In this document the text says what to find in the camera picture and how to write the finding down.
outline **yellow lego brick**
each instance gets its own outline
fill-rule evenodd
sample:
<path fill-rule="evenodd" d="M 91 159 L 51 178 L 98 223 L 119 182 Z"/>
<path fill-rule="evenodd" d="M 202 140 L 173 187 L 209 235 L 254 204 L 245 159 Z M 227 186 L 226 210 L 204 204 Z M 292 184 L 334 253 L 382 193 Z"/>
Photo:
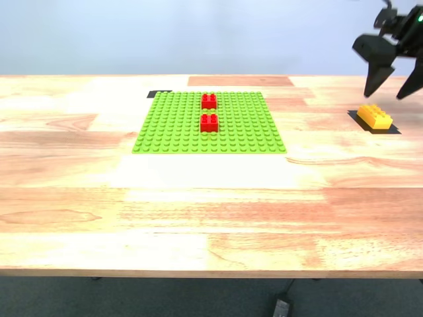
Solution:
<path fill-rule="evenodd" d="M 389 129 L 392 124 L 390 115 L 382 111 L 376 104 L 362 104 L 357 111 L 359 116 L 372 129 Z"/>

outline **wooden table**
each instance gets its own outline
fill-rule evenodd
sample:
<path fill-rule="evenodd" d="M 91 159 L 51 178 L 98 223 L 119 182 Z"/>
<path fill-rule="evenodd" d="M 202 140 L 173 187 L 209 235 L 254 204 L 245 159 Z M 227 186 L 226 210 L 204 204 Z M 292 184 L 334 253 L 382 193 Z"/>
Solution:
<path fill-rule="evenodd" d="M 423 278 L 404 80 L 366 100 L 361 77 L 1 77 L 0 274 Z M 288 154 L 133 155 L 150 90 L 261 91 Z M 401 134 L 364 131 L 364 102 Z"/>

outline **green lego baseplate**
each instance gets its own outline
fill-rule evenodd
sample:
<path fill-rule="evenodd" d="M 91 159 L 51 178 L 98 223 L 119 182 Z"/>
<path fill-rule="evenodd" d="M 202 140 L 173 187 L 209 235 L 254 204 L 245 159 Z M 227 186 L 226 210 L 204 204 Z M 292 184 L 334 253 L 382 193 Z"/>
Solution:
<path fill-rule="evenodd" d="M 217 109 L 201 109 L 203 94 Z M 200 133 L 200 116 L 217 114 L 218 132 Z M 275 153 L 286 148 L 261 92 L 158 92 L 134 154 Z"/>

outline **cable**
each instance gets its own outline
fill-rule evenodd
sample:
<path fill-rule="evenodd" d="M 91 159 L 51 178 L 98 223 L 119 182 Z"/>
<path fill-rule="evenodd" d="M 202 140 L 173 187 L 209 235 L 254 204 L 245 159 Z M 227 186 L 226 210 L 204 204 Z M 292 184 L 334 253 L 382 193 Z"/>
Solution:
<path fill-rule="evenodd" d="M 288 294 L 289 290 L 291 289 L 291 286 L 293 284 L 293 282 L 295 282 L 296 279 L 291 279 L 291 281 L 288 283 L 287 287 L 285 288 L 284 293 Z"/>

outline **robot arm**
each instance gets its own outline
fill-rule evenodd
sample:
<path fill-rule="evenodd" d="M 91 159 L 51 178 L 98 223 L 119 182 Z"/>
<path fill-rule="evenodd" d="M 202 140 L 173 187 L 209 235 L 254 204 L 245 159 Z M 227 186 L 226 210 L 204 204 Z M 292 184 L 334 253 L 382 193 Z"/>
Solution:
<path fill-rule="evenodd" d="M 392 9 L 390 0 L 383 0 L 387 8 L 378 14 L 374 27 L 380 29 L 379 35 L 363 34 L 352 46 L 369 63 L 364 95 L 371 96 L 393 73 L 395 58 L 416 58 L 416 65 L 410 77 L 398 92 L 397 98 L 403 99 L 423 88 L 423 6 L 415 6 L 407 15 L 398 15 Z M 384 38 L 390 35 L 396 44 Z"/>

